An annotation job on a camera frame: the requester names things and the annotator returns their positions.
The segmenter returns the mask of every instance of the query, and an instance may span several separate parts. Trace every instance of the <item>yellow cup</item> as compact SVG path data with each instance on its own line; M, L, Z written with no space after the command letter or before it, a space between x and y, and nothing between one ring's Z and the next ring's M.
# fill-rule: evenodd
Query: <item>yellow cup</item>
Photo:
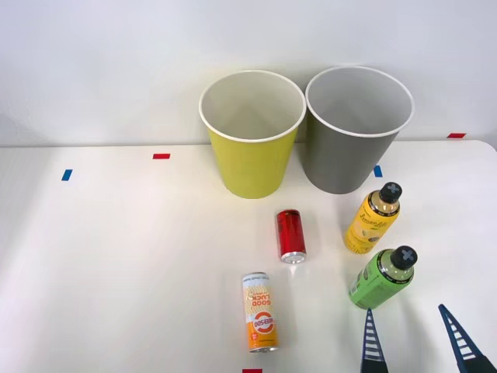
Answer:
M269 71L240 71L209 85L199 111L228 190L262 198L278 189L306 113L295 83Z

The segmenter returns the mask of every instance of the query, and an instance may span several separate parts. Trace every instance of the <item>paper cup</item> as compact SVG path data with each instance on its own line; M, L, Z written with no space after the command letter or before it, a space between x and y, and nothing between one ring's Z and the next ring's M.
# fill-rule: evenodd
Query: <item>paper cup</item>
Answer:
M298 86L272 72L240 71L207 87L199 110L224 185L244 198L278 189L306 113Z
M325 70L309 82L305 96L311 115L304 171L329 193L360 187L414 113L408 89L373 68Z

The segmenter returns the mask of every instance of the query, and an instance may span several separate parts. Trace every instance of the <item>blue tape marker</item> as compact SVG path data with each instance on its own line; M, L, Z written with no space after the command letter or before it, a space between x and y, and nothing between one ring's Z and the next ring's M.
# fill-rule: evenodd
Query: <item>blue tape marker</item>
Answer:
M380 165L376 165L374 167L374 175L376 177L383 177L383 173L381 173L381 167L380 167Z
M72 174L72 169L66 169L64 171L64 175L62 176L62 181L69 181L71 174Z

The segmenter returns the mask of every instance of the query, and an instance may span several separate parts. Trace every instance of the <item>soda can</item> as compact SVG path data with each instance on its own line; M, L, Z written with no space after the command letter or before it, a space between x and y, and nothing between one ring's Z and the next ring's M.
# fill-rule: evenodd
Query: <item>soda can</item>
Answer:
M280 259L289 264L303 262L307 255L301 213L297 210L281 211L277 216Z
M252 272L242 279L245 323L250 352L270 352L278 348L269 276Z

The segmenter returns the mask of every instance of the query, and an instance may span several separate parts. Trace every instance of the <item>black bottle cap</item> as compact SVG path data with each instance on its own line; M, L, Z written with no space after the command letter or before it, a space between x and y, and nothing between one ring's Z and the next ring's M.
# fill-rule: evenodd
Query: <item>black bottle cap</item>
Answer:
M388 204L394 204L402 194L402 188L397 183L386 183L380 190L380 198Z
M418 254L409 246L399 246L390 255L391 263L399 270L408 270L418 261Z

